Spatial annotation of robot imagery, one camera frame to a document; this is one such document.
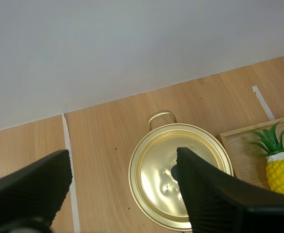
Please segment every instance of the metal pot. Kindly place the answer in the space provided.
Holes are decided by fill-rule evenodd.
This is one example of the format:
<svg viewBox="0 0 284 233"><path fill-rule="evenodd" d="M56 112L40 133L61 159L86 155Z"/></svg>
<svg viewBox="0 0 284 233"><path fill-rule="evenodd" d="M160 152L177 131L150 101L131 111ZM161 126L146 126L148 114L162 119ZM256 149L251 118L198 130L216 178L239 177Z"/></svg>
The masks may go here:
<svg viewBox="0 0 284 233"><path fill-rule="evenodd" d="M174 123L152 130L151 123L163 115ZM179 186L171 169L176 165L177 147L187 147L205 161L233 174L224 147L211 134L193 125L177 123L170 111L161 111L148 121L150 132L135 148L129 165L129 184L140 209L154 222L176 231L190 231Z"/></svg>

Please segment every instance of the wooden floor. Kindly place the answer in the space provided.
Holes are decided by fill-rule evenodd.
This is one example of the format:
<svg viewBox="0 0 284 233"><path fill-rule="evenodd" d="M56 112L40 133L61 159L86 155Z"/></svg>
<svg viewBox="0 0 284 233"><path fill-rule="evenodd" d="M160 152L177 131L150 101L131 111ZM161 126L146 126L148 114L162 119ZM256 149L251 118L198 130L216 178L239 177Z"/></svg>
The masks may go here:
<svg viewBox="0 0 284 233"><path fill-rule="evenodd" d="M149 220L129 189L129 160L148 133L148 117L170 110L178 122L197 125L215 136L268 121L253 92L255 85L275 117L284 117L284 57L65 114L81 231L172 232ZM162 118L154 127L168 123ZM61 116L0 131L0 177L64 147ZM69 195L53 228L72 232Z"/></svg>

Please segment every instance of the yellow pineapple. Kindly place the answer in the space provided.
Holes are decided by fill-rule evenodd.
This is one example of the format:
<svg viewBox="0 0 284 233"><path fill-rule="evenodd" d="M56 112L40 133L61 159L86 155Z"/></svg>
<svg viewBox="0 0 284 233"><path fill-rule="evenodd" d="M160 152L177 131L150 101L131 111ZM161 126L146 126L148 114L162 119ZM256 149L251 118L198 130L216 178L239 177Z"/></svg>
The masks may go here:
<svg viewBox="0 0 284 233"><path fill-rule="evenodd" d="M252 133L259 136L260 142L251 142L265 150L267 154L259 155L260 157L267 157L267 179L270 189L274 192L284 194L284 147L283 134L281 132L279 140L276 136L276 127L278 123L274 124L270 130L264 129L263 132L253 131Z"/></svg>

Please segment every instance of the wooden crate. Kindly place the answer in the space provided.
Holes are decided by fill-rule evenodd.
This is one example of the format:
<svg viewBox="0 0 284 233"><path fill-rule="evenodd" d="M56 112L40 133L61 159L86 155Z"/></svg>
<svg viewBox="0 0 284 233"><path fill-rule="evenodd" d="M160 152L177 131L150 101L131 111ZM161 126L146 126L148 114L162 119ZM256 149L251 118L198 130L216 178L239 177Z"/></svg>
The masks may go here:
<svg viewBox="0 0 284 233"><path fill-rule="evenodd" d="M267 160L266 158L255 156L266 152L256 145L249 144L249 142L258 139L256 135L251 133L252 130L270 129L270 127L279 120L281 120L281 122L278 124L276 131L279 137L281 131L284 130L284 118L221 133L219 135L219 140L221 140L230 157L237 178L253 185L270 189L266 178Z"/></svg>

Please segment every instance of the green leaves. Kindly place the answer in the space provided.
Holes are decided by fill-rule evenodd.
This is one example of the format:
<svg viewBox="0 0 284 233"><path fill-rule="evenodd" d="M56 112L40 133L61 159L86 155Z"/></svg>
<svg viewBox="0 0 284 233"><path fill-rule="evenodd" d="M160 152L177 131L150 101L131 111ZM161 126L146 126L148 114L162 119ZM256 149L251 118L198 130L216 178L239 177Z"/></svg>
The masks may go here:
<svg viewBox="0 0 284 233"><path fill-rule="evenodd" d="M283 148L283 134L284 134L284 130L280 133L279 148Z"/></svg>
<svg viewBox="0 0 284 233"><path fill-rule="evenodd" d="M261 143L259 142L250 142L250 144L254 144L254 145L257 145L259 146L260 148L262 148L264 151L266 151L267 153L270 153L270 151Z"/></svg>
<svg viewBox="0 0 284 233"><path fill-rule="evenodd" d="M262 143L264 143L265 146L268 149L268 150L266 150L267 153L274 152L274 145L272 144L272 142L269 141L269 139L264 134L262 134L261 132L258 132L258 131L252 131L251 133L259 136Z"/></svg>
<svg viewBox="0 0 284 233"><path fill-rule="evenodd" d="M259 140L262 142L251 142L250 144L254 144L262 148L267 154L259 155L259 157L270 156L284 151L283 148L283 135L284 130L280 133L279 140L276 135L276 128L280 122L278 121L274 125L271 126L270 130L263 129L263 132L259 131L251 131L251 133L257 135Z"/></svg>

